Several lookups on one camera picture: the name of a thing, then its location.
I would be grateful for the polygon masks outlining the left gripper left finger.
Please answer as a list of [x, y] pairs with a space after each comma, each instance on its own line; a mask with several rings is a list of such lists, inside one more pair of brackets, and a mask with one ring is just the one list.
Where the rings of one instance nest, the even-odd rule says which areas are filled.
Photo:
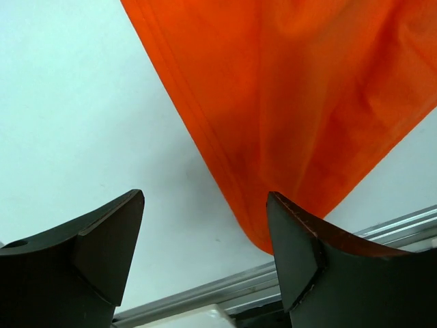
[[2, 327], [110, 327], [143, 217], [133, 189], [50, 230], [1, 247]]

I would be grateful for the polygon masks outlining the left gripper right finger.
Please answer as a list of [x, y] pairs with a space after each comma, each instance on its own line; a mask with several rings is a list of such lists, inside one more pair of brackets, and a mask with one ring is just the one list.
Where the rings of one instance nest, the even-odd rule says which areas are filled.
[[367, 241], [271, 192], [267, 217], [294, 327], [435, 327], [436, 251]]

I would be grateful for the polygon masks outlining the orange shirt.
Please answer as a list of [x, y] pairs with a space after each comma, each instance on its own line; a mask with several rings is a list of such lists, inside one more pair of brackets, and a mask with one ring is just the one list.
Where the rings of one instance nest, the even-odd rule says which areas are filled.
[[240, 227], [325, 217], [436, 107], [435, 1], [124, 1]]

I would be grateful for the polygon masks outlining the aluminium frame rail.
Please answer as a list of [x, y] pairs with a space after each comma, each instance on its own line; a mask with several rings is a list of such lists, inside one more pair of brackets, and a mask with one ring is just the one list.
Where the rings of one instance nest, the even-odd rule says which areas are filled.
[[[355, 235], [408, 251], [436, 246], [436, 206], [430, 206]], [[168, 316], [216, 304], [228, 315], [260, 308], [281, 299], [276, 266], [269, 262], [220, 280], [116, 314], [112, 327], [138, 327]]]

